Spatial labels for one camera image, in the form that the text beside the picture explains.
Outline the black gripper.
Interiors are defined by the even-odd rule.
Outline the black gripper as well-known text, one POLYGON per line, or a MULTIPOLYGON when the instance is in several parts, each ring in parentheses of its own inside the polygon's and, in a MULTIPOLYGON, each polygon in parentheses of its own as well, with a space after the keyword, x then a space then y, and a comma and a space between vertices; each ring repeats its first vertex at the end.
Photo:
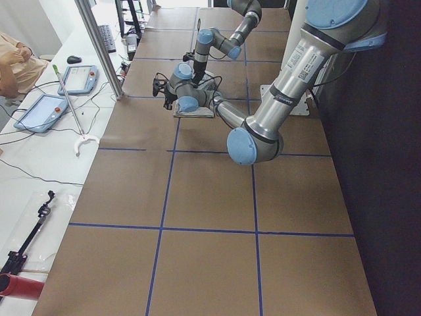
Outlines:
POLYGON ((201 82, 201 79, 205 75, 207 63, 206 62, 193 62, 193 70, 194 70, 194 77, 193 77, 193 86, 197 88, 201 82))
POLYGON ((164 88, 165 102, 163 107, 166 110, 172 110, 172 103, 177 100, 178 96, 170 89, 170 86, 164 88))

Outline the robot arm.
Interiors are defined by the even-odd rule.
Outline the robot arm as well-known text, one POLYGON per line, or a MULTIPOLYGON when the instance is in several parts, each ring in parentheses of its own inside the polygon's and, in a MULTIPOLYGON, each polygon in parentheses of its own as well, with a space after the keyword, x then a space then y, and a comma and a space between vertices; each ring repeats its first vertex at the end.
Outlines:
POLYGON ((228 6, 243 17, 234 33, 226 38, 216 28, 200 30, 195 49, 184 55, 171 77, 153 80, 153 93, 164 94, 167 109, 177 103, 182 114, 208 108, 218 115, 231 128, 228 153, 240 165, 269 161, 281 153, 281 125, 332 55, 375 49, 387 35, 388 1, 308 1, 299 43, 256 113, 247 116, 216 90, 204 87, 211 48, 236 59, 262 18, 258 1, 228 1, 228 6))
POLYGON ((229 8, 243 17, 243 20, 228 38, 222 35, 216 27, 198 31, 195 49, 191 57, 194 71, 192 81, 195 85, 198 85, 205 75, 211 47, 230 59, 236 60, 247 36, 261 21, 262 8, 258 1, 233 0, 226 2, 229 8))

